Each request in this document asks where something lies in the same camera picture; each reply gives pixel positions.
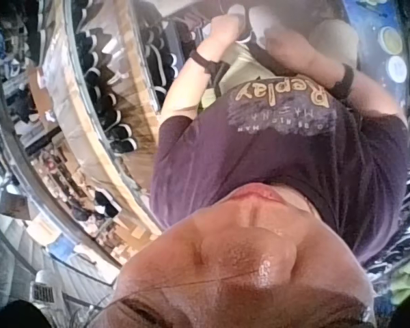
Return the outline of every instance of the watch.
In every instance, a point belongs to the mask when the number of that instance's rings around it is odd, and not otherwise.
[[[196,50],[194,50],[190,54],[190,58],[194,60],[197,64],[205,68],[206,74],[214,75],[217,72],[219,64],[214,61],[206,60],[201,55],[199,55],[199,53]]]
[[[351,87],[354,82],[354,69],[349,65],[343,64],[344,77],[343,80],[337,82],[336,85],[328,90],[329,93],[338,100],[346,100],[351,93]]]

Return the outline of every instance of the sleeve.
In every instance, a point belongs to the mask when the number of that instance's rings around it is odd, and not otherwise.
[[[161,125],[159,128],[156,165],[170,153],[170,150],[174,147],[191,123],[191,118],[188,118],[187,116],[173,116]]]
[[[354,183],[344,188],[349,200],[342,200],[347,211],[340,230],[360,262],[380,252],[398,228],[407,181],[407,135],[399,118],[386,116],[364,119],[357,140],[351,138],[356,152],[348,179]]]

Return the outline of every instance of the nose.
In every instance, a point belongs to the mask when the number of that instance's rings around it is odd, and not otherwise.
[[[214,278],[266,288],[290,280],[297,248],[286,236],[237,227],[204,239],[200,251]]]

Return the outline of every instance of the lip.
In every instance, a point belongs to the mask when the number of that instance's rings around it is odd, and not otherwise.
[[[262,183],[251,183],[244,187],[237,189],[235,192],[230,194],[226,201],[228,200],[244,200],[251,196],[257,196],[264,200],[277,202],[281,204],[287,204],[284,198],[272,187],[266,186]]]

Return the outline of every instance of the purple t-shirt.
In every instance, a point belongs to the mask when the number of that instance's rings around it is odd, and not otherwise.
[[[163,123],[150,205],[168,228],[247,183],[285,184],[365,262],[397,229],[407,157],[395,116],[360,125],[308,78],[252,81]]]

